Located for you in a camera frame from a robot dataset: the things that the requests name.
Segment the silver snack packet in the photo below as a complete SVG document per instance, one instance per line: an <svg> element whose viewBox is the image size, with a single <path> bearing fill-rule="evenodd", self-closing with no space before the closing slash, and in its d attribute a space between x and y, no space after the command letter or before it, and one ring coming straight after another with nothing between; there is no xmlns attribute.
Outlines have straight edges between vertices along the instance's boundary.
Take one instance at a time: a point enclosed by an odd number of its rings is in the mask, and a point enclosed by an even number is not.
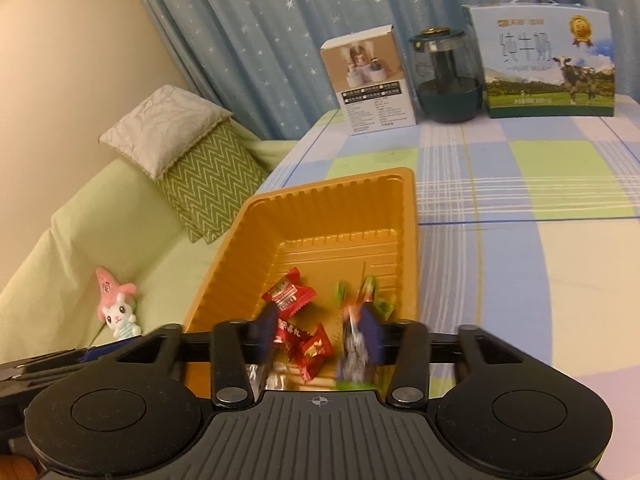
<svg viewBox="0 0 640 480"><path fill-rule="evenodd" d="M245 369L250 383L250 390L252 390L254 398L258 399L266 388L270 367L267 364L247 364Z"/></svg>

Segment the dark chocolate bar wrapper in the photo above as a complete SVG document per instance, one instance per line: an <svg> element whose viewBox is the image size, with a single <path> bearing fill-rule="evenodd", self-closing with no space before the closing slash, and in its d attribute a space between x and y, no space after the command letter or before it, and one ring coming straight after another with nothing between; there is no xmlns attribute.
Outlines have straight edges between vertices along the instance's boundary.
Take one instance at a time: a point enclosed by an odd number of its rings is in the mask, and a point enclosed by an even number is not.
<svg viewBox="0 0 640 480"><path fill-rule="evenodd" d="M364 277L356 297L352 296L347 282L337 284L337 302L342 309L342 353L336 372L338 390L374 387L375 366L371 363L366 337L359 324L363 306L375 304L377 290L378 281L373 275Z"/></svg>

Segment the green sofa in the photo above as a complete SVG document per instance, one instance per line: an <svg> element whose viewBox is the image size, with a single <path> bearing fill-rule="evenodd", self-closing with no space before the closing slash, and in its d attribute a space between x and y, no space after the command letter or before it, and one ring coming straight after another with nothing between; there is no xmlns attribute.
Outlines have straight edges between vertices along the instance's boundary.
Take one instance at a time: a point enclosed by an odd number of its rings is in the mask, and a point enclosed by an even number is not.
<svg viewBox="0 0 640 480"><path fill-rule="evenodd" d="M1 293L1 359L112 341L96 268L137 286L145 333L186 318L221 240L193 243L160 188L113 160L51 218Z"/></svg>

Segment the pink plush toy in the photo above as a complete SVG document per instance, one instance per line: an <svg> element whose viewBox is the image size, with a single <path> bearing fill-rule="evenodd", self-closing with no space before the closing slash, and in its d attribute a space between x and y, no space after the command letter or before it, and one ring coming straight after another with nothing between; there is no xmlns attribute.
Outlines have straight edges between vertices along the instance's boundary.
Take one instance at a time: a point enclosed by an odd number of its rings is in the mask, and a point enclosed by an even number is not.
<svg viewBox="0 0 640 480"><path fill-rule="evenodd" d="M137 307L138 288L134 283L119 283L110 271L96 268L100 289L100 302L96 316L113 333L116 340L137 337L142 334L134 311Z"/></svg>

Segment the checkered tablecloth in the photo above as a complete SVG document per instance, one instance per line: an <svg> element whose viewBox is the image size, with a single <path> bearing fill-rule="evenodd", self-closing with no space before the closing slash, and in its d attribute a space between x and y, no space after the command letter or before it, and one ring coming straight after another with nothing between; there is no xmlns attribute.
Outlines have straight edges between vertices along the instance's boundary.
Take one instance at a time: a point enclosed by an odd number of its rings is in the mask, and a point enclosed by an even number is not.
<svg viewBox="0 0 640 480"><path fill-rule="evenodd" d="M482 326L599 393L614 419L600 474L637 478L638 103L358 136L332 110L265 189L394 167L416 176L421 320Z"/></svg>

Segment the orange plastic tray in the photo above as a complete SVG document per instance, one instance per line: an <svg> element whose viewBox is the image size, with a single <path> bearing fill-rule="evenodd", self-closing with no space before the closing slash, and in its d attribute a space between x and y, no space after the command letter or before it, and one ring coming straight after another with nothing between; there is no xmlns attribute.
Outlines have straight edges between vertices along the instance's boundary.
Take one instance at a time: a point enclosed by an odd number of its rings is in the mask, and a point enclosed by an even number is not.
<svg viewBox="0 0 640 480"><path fill-rule="evenodd" d="M317 295L292 324L323 326L342 352L336 286L355 297L363 279L393 300L394 320L418 318L418 222L414 173L405 167L358 174L248 200L224 238L186 316L186 331L208 332L228 320L254 318L262 295L291 269Z"/></svg>

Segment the green zigzag cushion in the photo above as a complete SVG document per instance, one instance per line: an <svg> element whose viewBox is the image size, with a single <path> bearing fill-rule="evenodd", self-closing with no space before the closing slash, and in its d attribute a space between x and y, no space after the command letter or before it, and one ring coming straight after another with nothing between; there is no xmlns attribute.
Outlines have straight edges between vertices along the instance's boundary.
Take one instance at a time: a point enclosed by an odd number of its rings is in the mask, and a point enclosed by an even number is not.
<svg viewBox="0 0 640 480"><path fill-rule="evenodd" d="M192 243L212 244L226 232L267 171L225 120L194 144L156 181Z"/></svg>

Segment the beige cushion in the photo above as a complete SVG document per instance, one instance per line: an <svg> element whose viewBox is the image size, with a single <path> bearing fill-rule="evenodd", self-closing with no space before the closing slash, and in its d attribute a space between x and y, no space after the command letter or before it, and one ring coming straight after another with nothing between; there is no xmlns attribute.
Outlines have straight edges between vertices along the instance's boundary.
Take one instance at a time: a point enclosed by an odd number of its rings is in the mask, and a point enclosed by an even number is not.
<svg viewBox="0 0 640 480"><path fill-rule="evenodd" d="M158 180L210 130L232 113L184 89L165 84L99 137Z"/></svg>

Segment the dark green glass jar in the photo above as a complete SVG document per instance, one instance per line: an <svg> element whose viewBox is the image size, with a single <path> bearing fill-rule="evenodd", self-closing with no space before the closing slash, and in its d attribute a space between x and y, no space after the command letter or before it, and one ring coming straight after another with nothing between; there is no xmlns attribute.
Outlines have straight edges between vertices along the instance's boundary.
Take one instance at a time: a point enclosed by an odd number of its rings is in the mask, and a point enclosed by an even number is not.
<svg viewBox="0 0 640 480"><path fill-rule="evenodd" d="M435 122L474 118L483 105L480 69L462 29L431 27L409 39L416 97Z"/></svg>

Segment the blue milk carton box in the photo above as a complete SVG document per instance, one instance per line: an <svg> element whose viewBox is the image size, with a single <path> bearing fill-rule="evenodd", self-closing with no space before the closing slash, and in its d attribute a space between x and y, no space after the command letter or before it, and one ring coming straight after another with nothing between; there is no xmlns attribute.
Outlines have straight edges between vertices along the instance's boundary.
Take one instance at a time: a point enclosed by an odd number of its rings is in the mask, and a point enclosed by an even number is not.
<svg viewBox="0 0 640 480"><path fill-rule="evenodd" d="M552 0L465 6L492 118L613 116L610 14Z"/></svg>

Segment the white product box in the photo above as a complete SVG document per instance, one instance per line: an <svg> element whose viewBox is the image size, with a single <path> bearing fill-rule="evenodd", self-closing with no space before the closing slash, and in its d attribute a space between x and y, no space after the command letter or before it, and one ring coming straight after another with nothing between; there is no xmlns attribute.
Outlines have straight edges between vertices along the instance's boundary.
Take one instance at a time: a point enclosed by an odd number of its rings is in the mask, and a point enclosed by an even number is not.
<svg viewBox="0 0 640 480"><path fill-rule="evenodd" d="M326 40L320 55L353 134L416 124L392 25Z"/></svg>

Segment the blue star curtain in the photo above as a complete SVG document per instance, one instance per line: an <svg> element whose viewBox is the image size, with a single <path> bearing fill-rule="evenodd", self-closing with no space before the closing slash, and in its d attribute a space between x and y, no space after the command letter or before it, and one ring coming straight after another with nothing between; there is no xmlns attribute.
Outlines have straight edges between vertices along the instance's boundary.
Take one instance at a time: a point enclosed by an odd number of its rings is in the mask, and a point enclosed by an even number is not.
<svg viewBox="0 0 640 480"><path fill-rule="evenodd" d="M258 136L297 139L334 92L320 58L328 39L392 25L399 40L461 27L467 4L511 0L143 0L191 90ZM618 92L639 92L639 0L554 0L610 14Z"/></svg>

